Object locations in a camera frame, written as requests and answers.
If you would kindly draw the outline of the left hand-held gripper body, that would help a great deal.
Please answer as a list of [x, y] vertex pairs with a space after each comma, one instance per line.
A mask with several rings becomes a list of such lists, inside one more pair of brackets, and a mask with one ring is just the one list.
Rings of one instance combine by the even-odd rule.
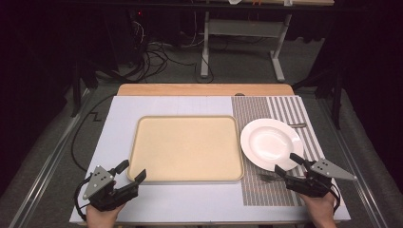
[[97, 165], [91, 174], [83, 199], [99, 211], [111, 211], [138, 196], [138, 188], [128, 185], [116, 189], [115, 181], [109, 170]]

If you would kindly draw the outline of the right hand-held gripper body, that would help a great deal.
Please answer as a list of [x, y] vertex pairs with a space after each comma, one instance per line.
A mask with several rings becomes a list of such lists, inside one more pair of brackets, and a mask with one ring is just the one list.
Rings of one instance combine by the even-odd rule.
[[326, 160], [310, 161], [311, 170], [306, 170], [306, 177], [286, 181], [286, 188], [311, 198], [322, 198], [333, 185], [332, 179], [355, 181], [356, 176]]

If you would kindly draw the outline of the silver metal fork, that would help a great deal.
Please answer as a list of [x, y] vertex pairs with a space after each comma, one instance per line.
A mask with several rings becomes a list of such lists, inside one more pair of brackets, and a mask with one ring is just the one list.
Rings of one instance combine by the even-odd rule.
[[259, 178], [262, 181], [269, 182], [269, 183], [276, 182], [276, 181], [284, 181], [284, 178], [282, 178], [282, 177], [271, 176], [271, 175], [266, 175], [266, 174], [259, 174]]

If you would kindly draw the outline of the white round plate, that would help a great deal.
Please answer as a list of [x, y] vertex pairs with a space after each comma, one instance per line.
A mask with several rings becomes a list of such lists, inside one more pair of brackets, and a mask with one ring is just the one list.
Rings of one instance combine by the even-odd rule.
[[240, 133], [240, 146], [251, 163], [272, 172], [276, 165], [285, 171], [294, 169], [297, 163], [290, 155], [302, 157], [304, 154], [303, 142], [296, 130], [274, 119], [248, 123]]

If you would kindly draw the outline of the beige plastic tray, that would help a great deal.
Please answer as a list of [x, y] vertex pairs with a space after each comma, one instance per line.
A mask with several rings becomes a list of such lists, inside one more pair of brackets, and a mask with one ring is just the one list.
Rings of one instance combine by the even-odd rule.
[[146, 181], [238, 181], [239, 131], [231, 116], [144, 116], [137, 123], [126, 175]]

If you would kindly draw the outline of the person's left hand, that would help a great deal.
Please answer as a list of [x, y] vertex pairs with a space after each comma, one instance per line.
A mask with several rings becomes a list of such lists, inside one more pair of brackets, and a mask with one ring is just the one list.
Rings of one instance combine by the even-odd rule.
[[101, 212], [92, 205], [86, 208], [86, 225], [88, 228], [113, 228], [119, 213], [124, 208], [121, 205], [114, 210]]

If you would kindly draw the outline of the person's right hand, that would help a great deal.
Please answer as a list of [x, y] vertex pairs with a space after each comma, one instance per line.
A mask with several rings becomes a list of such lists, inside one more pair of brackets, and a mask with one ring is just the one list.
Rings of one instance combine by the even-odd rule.
[[311, 198], [299, 194], [305, 202], [309, 217], [316, 228], [336, 228], [334, 220], [335, 197], [327, 193], [322, 198]]

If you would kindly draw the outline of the black metal stand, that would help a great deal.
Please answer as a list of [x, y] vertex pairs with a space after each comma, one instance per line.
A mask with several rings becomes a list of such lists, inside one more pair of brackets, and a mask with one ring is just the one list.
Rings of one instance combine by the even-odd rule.
[[339, 113], [341, 108], [342, 76], [336, 70], [327, 69], [292, 85], [293, 90], [306, 86], [316, 86], [315, 95], [319, 99], [332, 98], [331, 120], [339, 129]]
[[72, 95], [73, 95], [73, 111], [71, 116], [76, 117], [81, 109], [81, 83], [86, 88], [95, 89], [98, 87], [98, 81], [95, 76], [95, 67], [87, 59], [77, 60], [72, 70]]

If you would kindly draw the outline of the brown striped woven placemat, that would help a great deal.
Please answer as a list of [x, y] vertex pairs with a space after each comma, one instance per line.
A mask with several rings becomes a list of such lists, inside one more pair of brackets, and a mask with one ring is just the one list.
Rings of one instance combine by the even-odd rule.
[[[299, 96], [233, 97], [233, 115], [242, 130], [250, 122], [269, 118], [286, 124], [306, 123], [297, 133], [303, 142], [303, 157], [309, 161], [324, 158], [315, 130]], [[265, 182], [259, 174], [278, 176], [259, 168], [243, 156], [244, 176], [241, 179], [245, 206], [302, 206], [299, 196], [285, 187], [284, 181]]]

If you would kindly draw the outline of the pale white board sheet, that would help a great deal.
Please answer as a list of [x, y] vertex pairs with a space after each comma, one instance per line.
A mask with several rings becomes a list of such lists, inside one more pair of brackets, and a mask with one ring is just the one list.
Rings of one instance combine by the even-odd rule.
[[[233, 97], [258, 96], [117, 96], [112, 100], [90, 167], [105, 169], [130, 159], [138, 120], [144, 116], [231, 116]], [[120, 186], [133, 180], [117, 176]], [[300, 176], [297, 165], [287, 171]], [[120, 223], [139, 225], [300, 223], [308, 215], [302, 206], [245, 206], [241, 179], [149, 183], [120, 212]]]

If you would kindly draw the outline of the light wooden table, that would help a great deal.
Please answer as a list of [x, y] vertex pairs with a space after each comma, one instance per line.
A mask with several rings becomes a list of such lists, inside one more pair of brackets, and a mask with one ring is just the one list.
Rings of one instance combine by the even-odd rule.
[[118, 96], [292, 96], [285, 84], [124, 84]]

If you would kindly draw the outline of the light wooden shelf board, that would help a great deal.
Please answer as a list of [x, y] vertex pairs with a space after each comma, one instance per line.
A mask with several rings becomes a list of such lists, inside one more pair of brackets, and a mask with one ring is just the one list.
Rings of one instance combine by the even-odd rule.
[[333, 6], [335, 0], [217, 0], [231, 5], [239, 3], [278, 4], [283, 6]]

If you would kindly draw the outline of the aluminium floor rail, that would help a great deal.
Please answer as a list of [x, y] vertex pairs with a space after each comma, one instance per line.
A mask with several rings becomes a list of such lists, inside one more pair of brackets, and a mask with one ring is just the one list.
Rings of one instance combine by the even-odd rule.
[[72, 93], [67, 105], [46, 126], [24, 159], [6, 194], [0, 198], [3, 228], [68, 228], [72, 195], [84, 173], [68, 155], [75, 128], [84, 117], [75, 117]]
[[320, 110], [326, 119], [326, 123], [331, 128], [332, 134], [334, 135], [337, 144], [338, 152], [336, 153], [343, 161], [343, 165], [348, 171], [351, 171], [356, 175], [357, 180], [354, 181], [354, 187], [356, 194], [358, 195], [360, 202], [369, 222], [372, 224], [373, 228], [388, 228], [385, 223], [381, 212], [379, 211], [378, 205], [374, 199], [373, 191], [371, 190], [368, 183], [364, 180], [363, 173], [360, 171], [358, 166], [358, 160], [355, 159], [352, 150], [349, 148], [346, 138], [342, 134], [341, 130], [338, 129], [331, 117], [331, 110], [328, 106], [328, 102], [324, 99], [317, 100]]

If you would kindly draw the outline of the white metal desk frame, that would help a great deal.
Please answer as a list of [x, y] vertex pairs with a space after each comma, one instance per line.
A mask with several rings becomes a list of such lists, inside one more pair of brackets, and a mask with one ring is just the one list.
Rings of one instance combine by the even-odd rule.
[[283, 83], [285, 77], [279, 61], [279, 54], [287, 34], [291, 14], [287, 14], [280, 22], [242, 21], [229, 19], [211, 19], [207, 12], [204, 16], [203, 49], [201, 53], [201, 77], [209, 76], [209, 37], [211, 35], [246, 36], [273, 38], [277, 46], [269, 51], [275, 75], [278, 82]]

